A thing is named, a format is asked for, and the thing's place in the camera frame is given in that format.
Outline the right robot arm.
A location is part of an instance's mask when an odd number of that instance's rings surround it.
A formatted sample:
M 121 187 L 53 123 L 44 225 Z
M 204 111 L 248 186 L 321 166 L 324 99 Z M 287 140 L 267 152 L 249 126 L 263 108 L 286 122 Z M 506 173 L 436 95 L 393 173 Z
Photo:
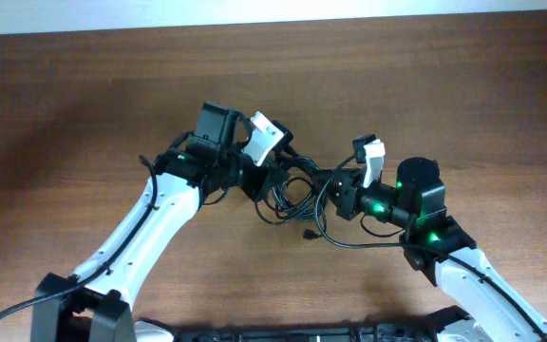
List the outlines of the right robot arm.
M 339 217 L 373 217 L 399 227 L 396 246 L 411 267 L 453 298 L 492 341 L 547 341 L 547 319 L 495 270 L 484 251 L 447 213 L 434 160 L 402 161 L 392 185 L 367 180 L 367 168 L 325 169 L 311 180 Z

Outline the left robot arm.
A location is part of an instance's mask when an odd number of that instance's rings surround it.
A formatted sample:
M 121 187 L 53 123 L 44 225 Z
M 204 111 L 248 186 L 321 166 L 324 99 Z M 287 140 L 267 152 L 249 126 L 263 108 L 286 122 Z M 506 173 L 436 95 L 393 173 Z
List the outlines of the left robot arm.
M 174 139 L 146 166 L 150 176 L 134 207 L 73 273 L 49 274 L 36 292 L 33 341 L 172 341 L 174 332 L 132 309 L 141 285 L 179 229 L 220 189 L 239 187 L 254 202 L 287 173 L 273 164 L 292 135 L 261 112 L 247 118 L 206 102 L 195 130 Z

